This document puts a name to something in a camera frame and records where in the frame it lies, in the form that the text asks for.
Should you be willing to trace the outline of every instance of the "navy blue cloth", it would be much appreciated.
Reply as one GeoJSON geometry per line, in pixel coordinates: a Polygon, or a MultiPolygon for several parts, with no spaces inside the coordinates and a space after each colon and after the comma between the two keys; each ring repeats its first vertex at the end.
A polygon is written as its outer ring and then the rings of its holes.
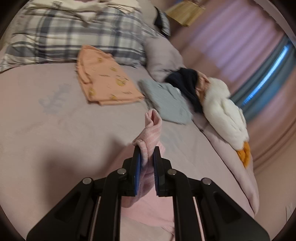
{"type": "Polygon", "coordinates": [[[181,68],[166,77],[165,82],[178,88],[192,103],[195,112],[203,112],[202,105],[195,91],[195,86],[198,82],[198,73],[194,69],[181,68]]]}

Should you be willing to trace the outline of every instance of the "bed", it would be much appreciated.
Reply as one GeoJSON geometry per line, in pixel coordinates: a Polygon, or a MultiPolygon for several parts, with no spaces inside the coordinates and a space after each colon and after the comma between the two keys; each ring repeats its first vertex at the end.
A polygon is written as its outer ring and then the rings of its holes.
{"type": "MultiPolygon", "coordinates": [[[[143,66],[122,68],[136,86],[140,79],[153,80],[143,66]]],[[[145,101],[113,106],[88,103],[73,62],[22,65],[0,73],[0,103],[0,205],[23,238],[84,177],[106,175],[117,154],[143,129],[148,111],[145,101]]],[[[187,125],[163,122],[163,157],[188,177],[212,179],[254,217],[252,197],[220,153],[215,142],[219,136],[202,115],[194,115],[194,120],[187,125]]],[[[237,165],[244,170],[242,163],[237,165]]],[[[243,177],[254,184],[252,163],[245,172],[243,177]]],[[[121,237],[173,238],[161,227],[126,217],[122,217],[121,237]]]]}

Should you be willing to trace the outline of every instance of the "pink towel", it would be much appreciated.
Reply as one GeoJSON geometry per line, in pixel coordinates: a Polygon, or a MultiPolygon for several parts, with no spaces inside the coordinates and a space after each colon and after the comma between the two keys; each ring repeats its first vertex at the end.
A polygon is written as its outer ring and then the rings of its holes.
{"type": "Polygon", "coordinates": [[[150,226],[160,226],[174,234],[173,199],[158,197],[155,191],[152,154],[155,146],[163,155],[165,148],[160,143],[162,119],[156,110],[145,114],[145,128],[140,135],[116,157],[109,172],[122,167],[123,161],[133,156],[134,146],[141,149],[142,163],[138,195],[122,197],[121,215],[150,226]]]}
{"type": "Polygon", "coordinates": [[[132,206],[154,187],[152,154],[155,146],[159,147],[161,155],[165,151],[159,141],[161,125],[162,119],[156,110],[151,109],[145,114],[145,128],[132,142],[134,146],[140,147],[142,155],[138,195],[136,197],[122,197],[121,205],[123,207],[132,206]]]}

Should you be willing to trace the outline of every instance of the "blue window light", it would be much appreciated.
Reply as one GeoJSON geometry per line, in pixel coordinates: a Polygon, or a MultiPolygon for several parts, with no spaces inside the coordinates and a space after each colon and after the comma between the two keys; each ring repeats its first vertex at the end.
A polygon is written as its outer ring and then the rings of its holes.
{"type": "Polygon", "coordinates": [[[262,86],[266,83],[266,81],[270,78],[270,76],[274,73],[276,68],[279,66],[279,64],[284,59],[285,55],[287,54],[288,50],[290,48],[290,45],[286,45],[283,48],[283,51],[281,52],[280,56],[277,58],[274,65],[271,67],[267,75],[263,78],[263,80],[260,81],[259,85],[248,95],[248,97],[243,101],[242,106],[246,105],[253,97],[254,95],[262,88],[262,86]]]}

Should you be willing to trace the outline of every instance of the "dark cloth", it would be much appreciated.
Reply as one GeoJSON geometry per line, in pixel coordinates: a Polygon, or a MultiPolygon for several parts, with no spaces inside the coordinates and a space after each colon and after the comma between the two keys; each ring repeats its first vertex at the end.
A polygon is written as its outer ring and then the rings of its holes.
{"type": "Polygon", "coordinates": [[[154,25],[158,27],[161,34],[168,39],[170,36],[170,22],[164,12],[160,11],[157,7],[155,8],[157,10],[157,17],[154,25]]]}
{"type": "Polygon", "coordinates": [[[198,81],[198,74],[194,69],[181,68],[165,78],[165,82],[178,88],[192,103],[195,112],[202,113],[202,105],[196,94],[195,86],[198,81]]]}

